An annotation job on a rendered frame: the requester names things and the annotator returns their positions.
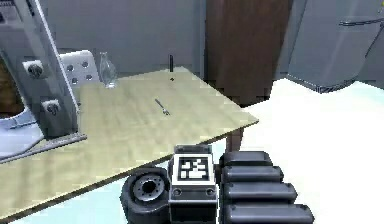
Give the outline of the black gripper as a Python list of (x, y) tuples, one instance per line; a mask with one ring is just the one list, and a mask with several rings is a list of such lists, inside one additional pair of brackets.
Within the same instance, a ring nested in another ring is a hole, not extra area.
[(169, 224), (167, 170), (139, 168), (123, 184), (120, 202), (127, 224)]

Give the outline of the grey fridge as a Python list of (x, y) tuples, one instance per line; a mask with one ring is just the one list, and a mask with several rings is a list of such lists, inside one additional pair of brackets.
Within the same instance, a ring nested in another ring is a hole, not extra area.
[(351, 85), (384, 22), (338, 24), (382, 17), (384, 0), (307, 0), (287, 77), (318, 93)]

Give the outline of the pale wooden table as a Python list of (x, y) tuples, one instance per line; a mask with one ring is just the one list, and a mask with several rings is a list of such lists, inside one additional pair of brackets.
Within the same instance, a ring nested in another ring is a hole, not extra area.
[(0, 224), (163, 162), (177, 145), (212, 143), (258, 121), (184, 69), (124, 77), (112, 89), (86, 84), (78, 93), (86, 140), (1, 164)]

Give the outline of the brown wooden door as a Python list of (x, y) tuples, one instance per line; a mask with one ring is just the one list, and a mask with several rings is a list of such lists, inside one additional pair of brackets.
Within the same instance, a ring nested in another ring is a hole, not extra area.
[(293, 0), (207, 0), (206, 81), (247, 107), (270, 98)]

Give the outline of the silver fork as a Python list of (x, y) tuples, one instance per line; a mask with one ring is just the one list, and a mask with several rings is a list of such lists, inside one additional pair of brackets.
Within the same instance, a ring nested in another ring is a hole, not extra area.
[(159, 107), (162, 109), (162, 113), (166, 116), (170, 115), (170, 112), (161, 104), (161, 102), (158, 99), (154, 99), (155, 102), (159, 105)]

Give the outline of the clear glass bottle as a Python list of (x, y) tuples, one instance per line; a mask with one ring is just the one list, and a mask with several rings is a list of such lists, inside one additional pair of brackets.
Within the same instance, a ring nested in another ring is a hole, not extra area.
[(100, 53), (99, 73), (106, 88), (114, 88), (116, 86), (116, 68), (109, 59), (107, 52)]

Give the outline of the silver coffee machine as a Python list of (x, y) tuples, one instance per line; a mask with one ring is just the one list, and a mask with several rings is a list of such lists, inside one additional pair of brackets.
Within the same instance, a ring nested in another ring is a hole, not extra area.
[(79, 103), (39, 0), (0, 0), (0, 61), (24, 109), (0, 118), (0, 164), (83, 141)]

